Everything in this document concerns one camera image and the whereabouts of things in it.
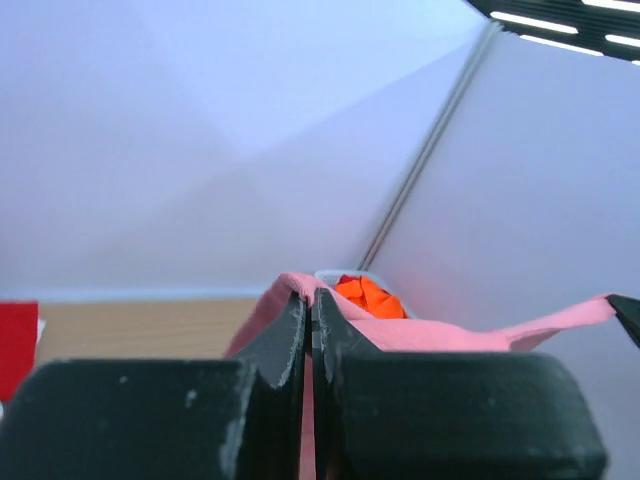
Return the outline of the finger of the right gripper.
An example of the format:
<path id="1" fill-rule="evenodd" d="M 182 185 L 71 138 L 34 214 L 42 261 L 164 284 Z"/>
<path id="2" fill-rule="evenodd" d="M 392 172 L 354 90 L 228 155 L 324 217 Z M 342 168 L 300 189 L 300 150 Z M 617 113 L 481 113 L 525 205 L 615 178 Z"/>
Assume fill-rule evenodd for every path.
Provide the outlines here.
<path id="1" fill-rule="evenodd" d="M 607 295 L 606 300 L 629 338 L 640 347 L 640 301 L 618 294 Z"/>

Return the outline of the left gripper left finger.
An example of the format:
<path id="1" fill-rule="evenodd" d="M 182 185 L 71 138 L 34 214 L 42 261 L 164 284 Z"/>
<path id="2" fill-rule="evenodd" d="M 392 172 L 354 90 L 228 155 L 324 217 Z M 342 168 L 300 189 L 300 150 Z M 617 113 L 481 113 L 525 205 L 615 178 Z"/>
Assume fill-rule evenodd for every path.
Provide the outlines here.
<path id="1" fill-rule="evenodd" d="M 38 367 L 1 422 L 5 479 L 294 479 L 306 303 L 228 359 Z"/>

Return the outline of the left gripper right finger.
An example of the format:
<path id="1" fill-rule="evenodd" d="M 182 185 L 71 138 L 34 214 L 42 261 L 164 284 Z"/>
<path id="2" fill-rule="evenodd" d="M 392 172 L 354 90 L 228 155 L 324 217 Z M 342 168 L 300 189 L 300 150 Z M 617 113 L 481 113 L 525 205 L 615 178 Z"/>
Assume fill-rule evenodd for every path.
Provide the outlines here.
<path id="1" fill-rule="evenodd" d="M 385 352 L 319 289 L 311 310 L 320 479 L 601 479 L 582 392 L 534 353 Z"/>

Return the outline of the pink t shirt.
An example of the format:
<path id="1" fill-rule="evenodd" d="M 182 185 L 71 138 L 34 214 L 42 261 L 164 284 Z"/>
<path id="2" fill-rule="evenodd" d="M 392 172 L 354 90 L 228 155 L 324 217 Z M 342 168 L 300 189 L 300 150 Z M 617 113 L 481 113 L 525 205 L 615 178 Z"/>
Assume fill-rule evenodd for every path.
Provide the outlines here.
<path id="1" fill-rule="evenodd" d="M 420 319 L 378 319 L 351 303 L 316 277 L 283 273 L 255 305 L 248 320 L 232 340 L 223 359 L 251 343 L 279 315 L 291 295 L 306 303 L 304 385 L 302 397 L 299 473 L 294 479 L 320 479 L 315 470 L 315 427 L 311 310 L 319 289 L 330 292 L 344 317 L 376 347 L 385 352 L 409 353 L 535 353 L 535 348 L 552 336 L 571 329 L 598 325 L 615 316 L 606 300 L 595 297 L 548 316 L 513 327 L 473 332 L 440 321 Z"/>

